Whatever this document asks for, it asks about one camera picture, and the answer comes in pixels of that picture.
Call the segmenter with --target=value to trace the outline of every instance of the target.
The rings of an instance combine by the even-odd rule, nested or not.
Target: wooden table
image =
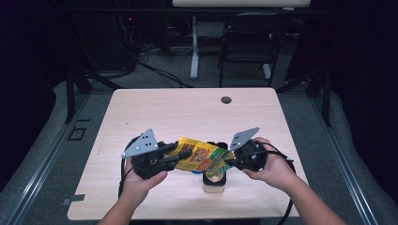
[[[222,97],[232,102],[222,103]],[[307,181],[275,91],[270,88],[195,88],[117,90],[103,118],[68,217],[101,219],[117,200],[120,161],[129,141],[153,128],[157,141],[185,136],[230,144],[235,133],[259,127],[295,160]],[[132,219],[201,219],[281,217],[289,198],[282,191],[231,169],[223,193],[205,193],[202,175],[174,170],[149,191]],[[292,209],[290,216],[297,217]]]

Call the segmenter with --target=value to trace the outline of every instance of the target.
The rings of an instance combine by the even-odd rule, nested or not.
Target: snack package
[[[224,162],[234,157],[232,152],[210,143],[185,137],[179,139],[178,147],[169,155],[176,156],[180,151],[187,149],[192,149],[192,154],[190,157],[180,160],[176,165],[177,169],[193,173],[224,173],[232,168]]]

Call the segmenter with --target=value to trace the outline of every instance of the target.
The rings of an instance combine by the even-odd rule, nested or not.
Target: black cable
[[[273,149],[276,150],[276,152],[265,150],[265,151],[253,152],[253,153],[250,153],[250,154],[244,154],[242,156],[253,155],[253,154],[268,154],[268,153],[275,154],[275,155],[278,155],[278,156],[281,156],[282,158],[284,158],[286,163],[287,163],[287,165],[289,165],[290,169],[292,169],[292,171],[294,173],[296,173],[295,166],[293,165],[293,159],[291,159],[290,157],[287,157],[285,154],[283,154],[281,151],[279,151],[278,148],[276,148],[274,145],[272,145],[272,144],[270,144],[268,142],[261,142],[260,144],[266,144],[268,146],[271,146]],[[290,211],[292,210],[292,207],[293,207],[293,201],[290,199],[289,200],[289,204],[287,205],[286,211],[284,212],[284,215],[281,218],[281,220],[278,222],[278,225],[283,225],[286,222],[286,220],[289,217]]]
[[[126,77],[127,75],[131,74],[134,71],[134,69],[132,67],[128,67],[126,68],[124,71],[117,73],[117,74],[113,74],[113,75],[101,75],[101,77],[106,78],[108,80],[111,79],[116,79],[116,78],[121,78],[121,77]]]
[[[123,186],[124,186],[124,181],[125,181],[125,178],[126,178],[126,176],[125,176],[125,174],[124,174],[124,168],[125,168],[125,159],[124,158],[122,158],[122,163],[121,163],[121,179],[120,179],[120,182],[119,182],[119,192],[117,193],[117,197],[119,198],[120,197],[120,195],[122,194],[122,192],[123,192]]]
[[[147,65],[147,64],[144,64],[144,63],[142,63],[142,62],[140,62],[140,61],[138,61],[137,64],[138,64],[138,65],[141,65],[141,66],[143,66],[144,68],[147,68],[147,69],[149,69],[149,70],[151,70],[151,71],[156,72],[156,73],[157,73],[158,75],[160,75],[162,78],[167,78],[167,79],[169,79],[169,80],[171,80],[171,81],[173,81],[173,82],[179,83],[179,87],[180,87],[180,88],[182,88],[183,86],[186,86],[186,87],[189,87],[189,88],[193,88],[193,86],[188,85],[188,84],[182,82],[176,75],[174,75],[174,74],[172,74],[172,73],[170,73],[170,72],[167,72],[167,71],[164,71],[164,70],[155,68],[155,67],[151,67],[151,66],[149,66],[149,65]]]
[[[126,174],[124,174],[124,178],[125,178],[125,179],[126,179],[127,175],[132,171],[132,169],[134,169],[134,168],[131,167],[131,168],[126,172]]]

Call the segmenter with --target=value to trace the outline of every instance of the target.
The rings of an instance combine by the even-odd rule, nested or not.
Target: table top
[[[311,0],[173,0],[174,7],[307,8]]]
[[[222,103],[230,97],[229,104]],[[121,154],[130,140],[153,128],[157,141],[180,137],[230,144],[235,133],[259,127],[254,137],[268,138],[295,160],[307,182],[275,91],[271,88],[121,89],[114,92],[84,168],[68,217],[101,219],[117,201]],[[227,171],[223,193],[205,193],[202,175],[174,170],[149,191],[132,219],[282,217],[289,198],[236,168]],[[299,214],[293,207],[290,216]]]

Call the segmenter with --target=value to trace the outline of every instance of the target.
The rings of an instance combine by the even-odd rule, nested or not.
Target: dark background
[[[67,78],[73,64],[93,68],[95,61],[99,62],[97,67],[133,67],[131,60],[122,65],[112,62],[113,57],[106,51],[102,57],[101,52],[92,54],[99,56],[93,59],[84,41],[90,43],[91,38],[99,41],[97,36],[85,33],[84,25],[78,22],[82,18],[75,18],[71,19],[73,29],[85,37],[82,42],[76,41],[67,24],[44,13],[37,14],[35,8],[50,5],[51,2],[46,1],[1,2],[0,188],[5,186],[39,135],[54,106],[53,88]],[[292,79],[316,68],[332,67],[332,90],[344,104],[354,145],[377,183],[396,203],[397,8],[396,3],[386,0],[313,1],[312,10],[347,12],[347,16],[340,21],[307,20],[286,75]],[[102,36],[102,41],[114,43],[119,55],[128,58],[134,49],[126,45],[123,33],[113,26],[117,23],[101,23],[103,33],[110,35]],[[149,33],[153,26],[155,24],[147,23]],[[156,42],[160,34],[152,35]]]

